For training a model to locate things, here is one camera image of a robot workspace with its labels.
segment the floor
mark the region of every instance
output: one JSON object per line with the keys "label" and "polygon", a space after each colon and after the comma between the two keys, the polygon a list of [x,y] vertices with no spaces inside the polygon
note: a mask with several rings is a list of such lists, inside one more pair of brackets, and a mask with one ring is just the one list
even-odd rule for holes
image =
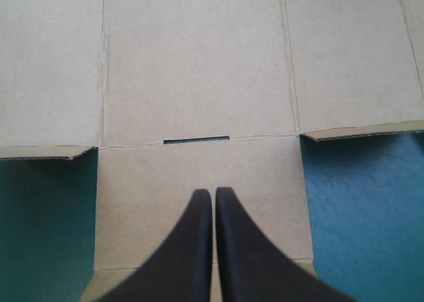
{"label": "floor", "polygon": [[[424,134],[301,148],[319,277],[360,302],[419,301]],[[96,168],[96,151],[0,162],[0,300],[78,300],[92,275]]]}
{"label": "floor", "polygon": [[424,296],[424,134],[301,140],[318,276],[361,302]]}
{"label": "floor", "polygon": [[75,302],[93,273],[97,151],[0,161],[0,301]]}

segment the blue floor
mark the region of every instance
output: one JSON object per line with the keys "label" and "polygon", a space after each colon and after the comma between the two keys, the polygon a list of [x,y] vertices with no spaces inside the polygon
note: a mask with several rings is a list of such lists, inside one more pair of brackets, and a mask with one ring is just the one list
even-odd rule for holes
{"label": "blue floor", "polygon": [[0,161],[0,301],[76,302],[93,273],[97,151]]}
{"label": "blue floor", "polygon": [[319,277],[360,302],[424,301],[424,134],[301,147]]}

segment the flattened cardboard box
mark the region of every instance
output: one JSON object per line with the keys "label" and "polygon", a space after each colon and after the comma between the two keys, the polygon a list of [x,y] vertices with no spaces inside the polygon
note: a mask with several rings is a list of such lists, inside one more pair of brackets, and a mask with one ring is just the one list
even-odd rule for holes
{"label": "flattened cardboard box", "polygon": [[[424,129],[417,0],[2,1],[0,156],[100,145],[99,271],[139,266],[218,185],[310,261],[296,136]],[[211,136],[231,139],[162,145]]]}

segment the cardboard panel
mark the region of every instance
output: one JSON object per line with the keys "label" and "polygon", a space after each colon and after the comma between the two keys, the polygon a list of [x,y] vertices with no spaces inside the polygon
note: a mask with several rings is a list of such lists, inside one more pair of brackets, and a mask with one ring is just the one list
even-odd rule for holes
{"label": "cardboard panel", "polygon": [[0,0],[0,146],[97,145],[103,0]]}
{"label": "cardboard panel", "polygon": [[92,146],[0,146],[0,159],[75,158]]}
{"label": "cardboard panel", "polygon": [[101,150],[98,186],[96,270],[139,266],[191,192],[218,186],[232,186],[290,258],[313,258],[298,137]]}
{"label": "cardboard panel", "polygon": [[301,132],[424,119],[399,0],[286,0]]}
{"label": "cardboard panel", "polygon": [[103,145],[293,134],[281,0],[109,0]]}
{"label": "cardboard panel", "polygon": [[412,41],[413,51],[419,76],[421,90],[424,81],[424,0],[401,0],[404,7],[404,15]]}

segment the blue carpet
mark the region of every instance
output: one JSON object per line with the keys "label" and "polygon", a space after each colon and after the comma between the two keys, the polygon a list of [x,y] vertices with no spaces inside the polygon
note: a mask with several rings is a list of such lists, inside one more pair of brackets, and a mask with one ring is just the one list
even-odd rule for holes
{"label": "blue carpet", "polygon": [[319,277],[361,302],[424,301],[424,134],[301,147]]}
{"label": "blue carpet", "polygon": [[0,301],[78,301],[93,273],[96,176],[96,150],[0,161]]}

